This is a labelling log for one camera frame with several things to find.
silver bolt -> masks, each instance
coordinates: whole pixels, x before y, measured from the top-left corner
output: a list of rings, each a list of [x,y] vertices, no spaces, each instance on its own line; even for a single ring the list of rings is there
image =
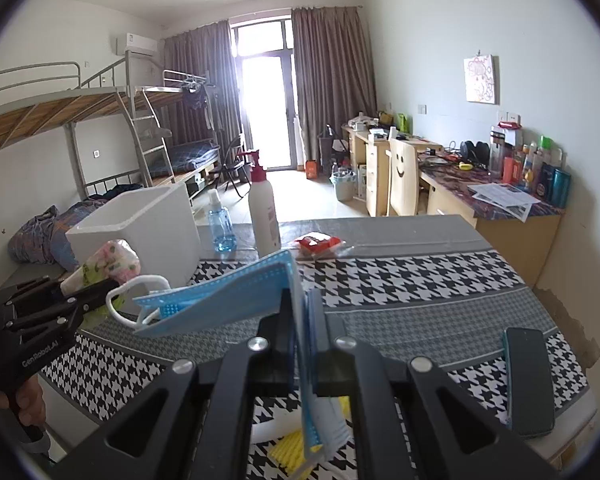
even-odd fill
[[[425,374],[431,371],[433,368],[433,363],[427,357],[414,357],[411,360],[411,368],[417,372],[420,372],[421,374]]]
[[[188,359],[178,359],[174,364],[171,365],[171,370],[179,375],[187,374],[193,368],[193,362]]]
[[[247,346],[250,350],[254,352],[262,352],[263,350],[266,350],[269,346],[269,341],[267,341],[263,337],[256,336],[249,339]]]
[[[353,339],[350,335],[343,335],[336,338],[336,345],[338,345],[343,350],[351,350],[355,348],[358,344],[355,339]]]

ladder rung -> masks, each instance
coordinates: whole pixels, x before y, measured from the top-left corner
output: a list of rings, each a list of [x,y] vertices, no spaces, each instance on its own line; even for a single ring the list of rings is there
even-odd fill
[[[142,152],[143,155],[148,155],[149,153],[157,152],[158,150],[162,150],[164,146],[156,146],[155,148],[151,148],[150,150],[146,150]]]

human hand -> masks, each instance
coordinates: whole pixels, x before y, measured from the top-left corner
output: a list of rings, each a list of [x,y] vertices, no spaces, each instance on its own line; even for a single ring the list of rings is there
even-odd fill
[[[38,383],[38,376],[34,375],[16,392],[16,402],[20,407],[18,418],[23,426],[42,426],[46,420],[46,406],[42,398],[42,387]],[[9,399],[0,392],[0,409],[9,408]]]

white lotion bottle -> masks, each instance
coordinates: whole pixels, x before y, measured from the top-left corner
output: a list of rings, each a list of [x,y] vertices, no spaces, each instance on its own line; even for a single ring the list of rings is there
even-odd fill
[[[267,171],[260,165],[259,150],[238,153],[251,155],[251,190],[249,191],[249,211],[253,235],[256,240],[258,257],[280,250],[280,227],[276,217],[276,204],[273,200],[273,187],[267,180]]]

red tissue package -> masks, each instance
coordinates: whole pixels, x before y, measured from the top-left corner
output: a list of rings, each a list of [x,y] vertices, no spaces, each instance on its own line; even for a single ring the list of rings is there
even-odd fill
[[[313,258],[332,254],[333,250],[343,243],[342,240],[335,236],[318,232],[307,233],[296,238],[295,241],[298,242],[303,253]]]

